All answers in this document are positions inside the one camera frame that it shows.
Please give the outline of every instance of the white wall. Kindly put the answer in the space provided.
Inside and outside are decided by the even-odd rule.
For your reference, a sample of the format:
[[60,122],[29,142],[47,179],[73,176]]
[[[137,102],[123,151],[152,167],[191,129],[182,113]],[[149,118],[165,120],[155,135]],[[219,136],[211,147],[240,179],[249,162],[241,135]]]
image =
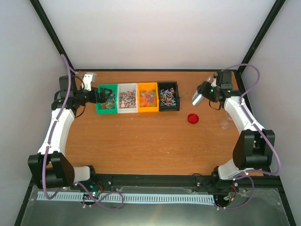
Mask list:
[[[276,134],[275,147],[283,171],[280,175],[294,218],[301,225],[301,1],[286,1],[251,63],[262,73],[258,87],[249,94],[257,119]],[[250,87],[256,72],[246,69]]]
[[41,0],[77,69],[216,69],[240,63],[274,2]]
[[40,19],[24,0],[0,7],[0,219],[14,224],[41,146],[64,64]]

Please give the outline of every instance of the black bin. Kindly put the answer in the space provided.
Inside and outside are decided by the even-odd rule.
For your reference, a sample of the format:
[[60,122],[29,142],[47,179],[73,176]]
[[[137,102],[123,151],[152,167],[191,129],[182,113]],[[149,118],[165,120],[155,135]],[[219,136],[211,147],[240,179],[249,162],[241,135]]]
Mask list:
[[[164,95],[162,95],[162,90],[174,90],[174,94],[172,97],[168,98],[173,98],[174,99],[174,106],[167,106],[164,102]],[[176,81],[163,81],[163,82],[158,82],[158,96],[159,96],[159,111],[164,112],[164,111],[179,111],[180,110],[180,96],[179,96],[179,90],[178,90],[178,84]]]

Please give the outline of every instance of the orange bin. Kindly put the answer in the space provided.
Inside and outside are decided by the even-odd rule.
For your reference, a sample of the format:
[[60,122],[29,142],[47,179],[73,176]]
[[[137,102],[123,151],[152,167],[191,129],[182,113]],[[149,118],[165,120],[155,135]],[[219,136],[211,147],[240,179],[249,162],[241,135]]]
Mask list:
[[159,111],[158,84],[156,82],[138,83],[138,98],[138,112]]

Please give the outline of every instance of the white bin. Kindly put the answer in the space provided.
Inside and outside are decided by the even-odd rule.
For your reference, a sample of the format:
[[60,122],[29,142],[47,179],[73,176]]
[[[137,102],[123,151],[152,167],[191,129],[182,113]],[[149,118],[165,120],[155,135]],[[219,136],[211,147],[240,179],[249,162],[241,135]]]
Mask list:
[[[123,92],[136,91],[136,107],[122,108],[120,102],[120,94]],[[138,83],[120,83],[117,87],[117,111],[118,113],[138,113]]]

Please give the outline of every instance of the plastic bin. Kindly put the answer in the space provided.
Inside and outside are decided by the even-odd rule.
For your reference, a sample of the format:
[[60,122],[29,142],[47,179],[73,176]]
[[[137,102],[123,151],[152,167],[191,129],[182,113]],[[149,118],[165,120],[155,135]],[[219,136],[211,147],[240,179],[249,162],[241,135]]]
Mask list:
[[[128,98],[124,98],[126,100],[126,103],[121,100],[122,98],[122,93],[127,93],[127,92],[135,92],[135,98],[131,98],[130,95]],[[137,113],[138,112],[138,83],[121,83],[118,84],[117,88],[117,111],[118,113]]]
[[[161,101],[163,95],[161,94],[161,90],[174,90],[173,98],[174,106],[167,106],[165,103]],[[180,96],[178,90],[178,84],[176,81],[165,81],[165,82],[158,82],[158,96],[159,96],[159,111],[179,111],[180,110]]]
[[112,95],[115,94],[114,97],[114,108],[104,109],[103,105],[107,105],[108,103],[98,103],[96,104],[96,113],[97,114],[117,114],[117,84],[100,84],[98,85],[98,92],[100,92],[101,88],[107,88],[112,90]]
[[[149,95],[149,91],[154,90],[154,96],[151,97],[154,106],[143,106],[145,98],[142,93]],[[138,112],[158,112],[159,111],[159,98],[158,98],[158,85],[156,82],[138,83]]]

